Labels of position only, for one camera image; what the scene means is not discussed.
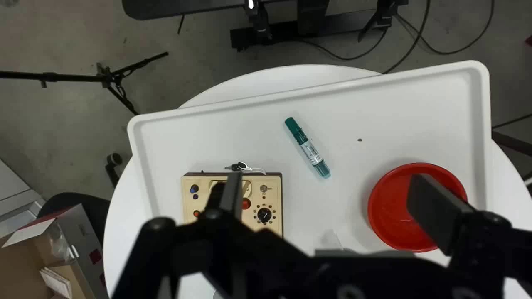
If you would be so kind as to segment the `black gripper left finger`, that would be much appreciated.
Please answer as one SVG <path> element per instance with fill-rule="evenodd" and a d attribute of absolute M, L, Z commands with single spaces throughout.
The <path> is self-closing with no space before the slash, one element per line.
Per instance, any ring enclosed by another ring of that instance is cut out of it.
<path fill-rule="evenodd" d="M 240 222 L 243 203 L 241 183 L 241 172 L 231 172 L 225 182 L 216 183 L 208 198 L 203 217 L 208 220 L 231 217 L 233 220 Z"/>

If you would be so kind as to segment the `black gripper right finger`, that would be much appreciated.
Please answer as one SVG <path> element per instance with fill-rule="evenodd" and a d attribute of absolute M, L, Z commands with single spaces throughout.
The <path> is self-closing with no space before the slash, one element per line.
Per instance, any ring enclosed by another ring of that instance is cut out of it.
<path fill-rule="evenodd" d="M 422 173 L 411 180 L 407 212 L 429 240 L 451 256 L 459 240 L 459 228 L 476 213 L 476 208 L 431 175 Z"/>

